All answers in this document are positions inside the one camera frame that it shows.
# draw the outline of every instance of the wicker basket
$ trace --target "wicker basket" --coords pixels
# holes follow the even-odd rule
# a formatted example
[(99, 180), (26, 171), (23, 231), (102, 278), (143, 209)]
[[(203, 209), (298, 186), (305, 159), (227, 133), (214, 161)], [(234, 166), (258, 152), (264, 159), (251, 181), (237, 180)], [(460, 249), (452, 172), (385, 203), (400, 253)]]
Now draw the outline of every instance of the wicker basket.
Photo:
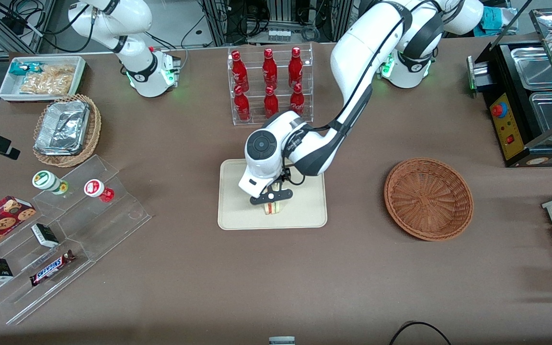
[[(44, 164), (58, 166), (59, 168), (69, 168), (70, 166), (78, 165), (85, 160), (89, 159), (92, 156), (97, 142), (99, 140), (99, 131), (101, 131), (101, 115), (99, 114), (99, 109), (95, 106), (95, 103), (86, 96), (82, 94), (75, 94), (74, 96), (69, 96), (57, 100), (58, 103), (72, 102), (72, 101), (83, 101), (91, 107), (91, 113), (88, 118), (88, 124), (86, 124), (86, 134), (83, 144), (82, 151), (75, 156), (47, 156), (37, 153), (35, 149), (33, 153), (39, 161)], [(35, 131), (33, 131), (33, 140), (37, 140), (37, 135), (40, 133), (42, 128), (42, 121), (44, 120), (44, 114), (46, 114), (46, 109), (42, 112), (37, 121), (37, 126), (35, 126)]]
[(427, 241), (450, 240), (466, 229), (473, 214), (471, 195), (459, 173), (433, 159), (405, 160), (385, 183), (385, 203), (397, 225)]

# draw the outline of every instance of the robotic arm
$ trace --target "robotic arm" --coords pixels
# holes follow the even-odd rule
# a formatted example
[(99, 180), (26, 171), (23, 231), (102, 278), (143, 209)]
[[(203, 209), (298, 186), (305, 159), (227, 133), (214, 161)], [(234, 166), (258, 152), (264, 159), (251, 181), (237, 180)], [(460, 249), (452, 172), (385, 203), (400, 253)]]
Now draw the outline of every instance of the robotic arm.
[(151, 51), (138, 35), (148, 31), (153, 20), (143, 0), (77, 2), (69, 7), (68, 18), (77, 33), (116, 53), (127, 69), (131, 86), (142, 96), (159, 96), (177, 85), (180, 60)]
[(390, 53), (408, 59), (394, 76), (409, 87), (416, 86), (423, 78), (422, 61), (429, 61), (443, 31), (466, 33), (478, 24), (482, 12), (478, 0), (371, 1), (366, 13), (342, 36), (331, 54), (331, 70), (345, 102), (338, 116), (324, 127), (313, 128), (295, 112), (286, 111), (272, 116), (248, 137), (247, 168), (238, 186), (252, 196), (251, 203), (293, 196), (271, 190), (272, 184), (282, 186), (290, 178), (285, 158), (304, 176), (316, 176), (329, 168), (368, 104), (374, 73)]

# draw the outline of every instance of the bottle cap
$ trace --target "bottle cap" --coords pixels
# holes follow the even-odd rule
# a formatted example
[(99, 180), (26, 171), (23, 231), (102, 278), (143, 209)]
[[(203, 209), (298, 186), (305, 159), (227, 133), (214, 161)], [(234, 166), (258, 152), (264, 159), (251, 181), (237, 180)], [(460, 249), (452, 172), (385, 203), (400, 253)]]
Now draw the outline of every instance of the bottle cap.
[(104, 183), (96, 179), (92, 179), (85, 184), (85, 194), (92, 198), (96, 198), (103, 194), (104, 190)]
[(33, 175), (33, 186), (42, 190), (49, 190), (57, 184), (58, 178), (48, 170), (38, 171)]

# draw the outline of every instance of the acrylic stand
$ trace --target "acrylic stand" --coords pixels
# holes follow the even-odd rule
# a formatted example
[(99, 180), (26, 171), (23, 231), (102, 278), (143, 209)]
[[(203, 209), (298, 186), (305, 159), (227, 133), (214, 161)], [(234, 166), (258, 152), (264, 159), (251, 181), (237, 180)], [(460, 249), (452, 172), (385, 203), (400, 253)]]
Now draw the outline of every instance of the acrylic stand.
[[(33, 204), (41, 214), (14, 229), (0, 243), (0, 258), (7, 260), (14, 274), (12, 280), (0, 282), (0, 310), (7, 324), (20, 323), (151, 218), (127, 192), (117, 172), (99, 156), (90, 157), (62, 177), (69, 183), (67, 193), (38, 194)], [(99, 179), (112, 188), (114, 200), (103, 203), (86, 196), (83, 188), (90, 179)], [(31, 231), (35, 223), (48, 225), (60, 244), (52, 249), (40, 245)], [(30, 276), (70, 249), (74, 261), (41, 284), (31, 286)]]
[[(281, 46), (270, 46), (274, 53), (274, 61), (278, 66), (278, 87), (276, 88), (276, 97), (278, 98), (279, 111), (289, 109), (291, 105), (291, 95), (293, 90), (289, 87), (289, 61), (291, 61), (291, 49), (298, 46), (301, 49), (301, 59), (304, 64), (302, 67), (302, 93), (304, 94), (304, 113), (302, 119), (305, 122), (314, 120), (313, 94), (314, 84), (312, 78), (313, 51), (310, 44), (283, 44)], [(250, 121), (242, 122), (236, 112), (234, 104), (234, 87), (236, 83), (231, 72), (233, 60), (231, 52), (238, 50), (241, 60), (246, 65), (248, 72), (249, 90), (246, 92), (248, 103), (250, 105)], [(265, 118), (265, 108), (263, 98), (265, 97), (265, 81), (263, 80), (263, 50), (256, 50), (254, 46), (237, 46), (230, 48), (227, 59), (227, 72), (230, 81), (230, 100), (231, 114), (234, 125), (260, 125), (267, 119)]]

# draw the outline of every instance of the red switch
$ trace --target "red switch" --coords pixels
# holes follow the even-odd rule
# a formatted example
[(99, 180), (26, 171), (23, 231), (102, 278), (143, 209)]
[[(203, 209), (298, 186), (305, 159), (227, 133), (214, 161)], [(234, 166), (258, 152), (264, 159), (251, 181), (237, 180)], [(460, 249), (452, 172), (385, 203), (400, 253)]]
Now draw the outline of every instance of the red switch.
[(504, 108), (502, 108), (502, 106), (499, 104), (493, 105), (493, 107), (491, 108), (491, 115), (495, 117), (502, 115), (502, 112), (504, 112)]

